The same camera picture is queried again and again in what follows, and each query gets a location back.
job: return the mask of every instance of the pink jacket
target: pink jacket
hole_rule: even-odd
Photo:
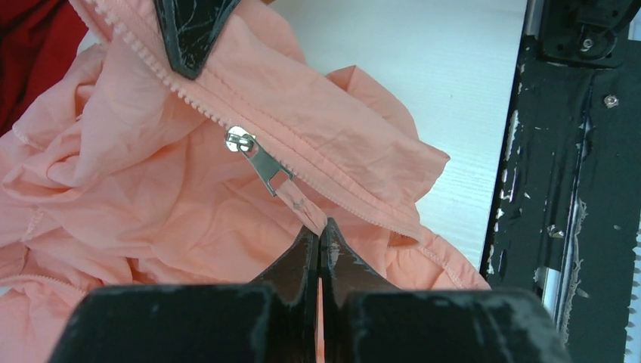
[[[414,205],[447,155],[362,70],[318,74],[284,19],[243,0],[189,81],[152,0],[71,2],[103,45],[0,138],[0,361],[47,359],[91,289],[248,281],[324,216],[399,287],[488,287]],[[235,125],[296,174],[280,198],[225,147]]]

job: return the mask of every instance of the red cloth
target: red cloth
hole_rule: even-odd
[[[67,0],[0,0],[0,135],[58,82],[87,33]]]

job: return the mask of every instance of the white surface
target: white surface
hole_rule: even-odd
[[[479,266],[526,0],[277,0],[309,64],[357,64],[452,158],[418,203],[423,224]]]

